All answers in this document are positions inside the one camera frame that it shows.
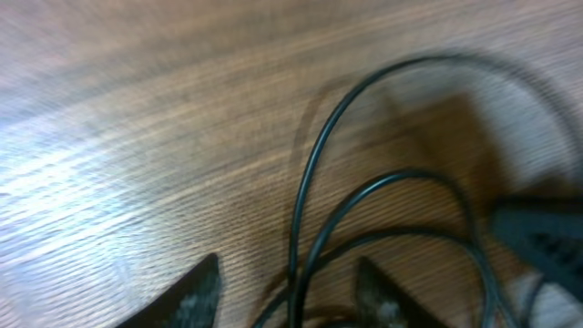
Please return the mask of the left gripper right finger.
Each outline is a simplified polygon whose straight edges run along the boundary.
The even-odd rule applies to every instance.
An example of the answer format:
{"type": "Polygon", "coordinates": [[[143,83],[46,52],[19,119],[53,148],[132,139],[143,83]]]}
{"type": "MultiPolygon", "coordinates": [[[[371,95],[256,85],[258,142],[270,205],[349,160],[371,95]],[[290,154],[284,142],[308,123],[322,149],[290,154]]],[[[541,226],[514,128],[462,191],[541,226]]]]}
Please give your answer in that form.
{"type": "Polygon", "coordinates": [[[356,266],[354,305],[356,327],[446,328],[366,257],[356,266]]]}

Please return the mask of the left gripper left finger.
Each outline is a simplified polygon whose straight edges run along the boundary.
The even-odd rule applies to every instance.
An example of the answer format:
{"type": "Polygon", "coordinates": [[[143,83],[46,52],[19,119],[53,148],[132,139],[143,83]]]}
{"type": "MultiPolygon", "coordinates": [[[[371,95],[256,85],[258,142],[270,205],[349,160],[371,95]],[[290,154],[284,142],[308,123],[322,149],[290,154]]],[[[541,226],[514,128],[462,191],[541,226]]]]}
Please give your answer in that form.
{"type": "Polygon", "coordinates": [[[212,328],[221,290],[220,260],[210,253],[118,328],[212,328]]]}

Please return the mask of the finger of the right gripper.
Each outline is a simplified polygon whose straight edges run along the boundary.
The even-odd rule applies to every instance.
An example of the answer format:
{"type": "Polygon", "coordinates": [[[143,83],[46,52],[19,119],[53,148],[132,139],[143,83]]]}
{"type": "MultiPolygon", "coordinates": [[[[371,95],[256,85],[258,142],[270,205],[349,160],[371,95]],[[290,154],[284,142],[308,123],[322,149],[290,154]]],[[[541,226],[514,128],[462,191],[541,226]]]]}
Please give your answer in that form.
{"type": "Polygon", "coordinates": [[[582,199],[504,198],[491,232],[518,258],[582,299],[582,199]]]}

